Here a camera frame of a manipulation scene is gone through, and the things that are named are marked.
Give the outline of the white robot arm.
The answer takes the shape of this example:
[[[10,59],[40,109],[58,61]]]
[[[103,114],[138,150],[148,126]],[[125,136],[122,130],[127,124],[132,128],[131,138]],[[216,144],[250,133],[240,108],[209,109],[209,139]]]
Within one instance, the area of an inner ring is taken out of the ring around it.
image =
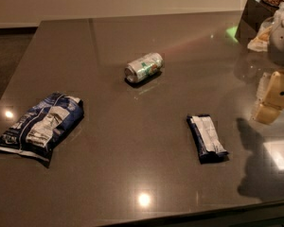
[[[252,112],[255,121],[267,125],[272,124],[284,110],[284,6],[275,12],[268,53],[270,60],[281,68],[261,77]]]

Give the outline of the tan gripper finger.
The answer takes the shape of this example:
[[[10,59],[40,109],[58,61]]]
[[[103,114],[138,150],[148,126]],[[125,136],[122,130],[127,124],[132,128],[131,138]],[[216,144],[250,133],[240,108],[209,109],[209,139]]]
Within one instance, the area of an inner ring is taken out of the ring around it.
[[[264,94],[263,102],[279,110],[284,109],[284,73],[273,72]]]
[[[259,123],[270,125],[276,121],[280,114],[279,109],[260,103],[254,106],[251,118]]]

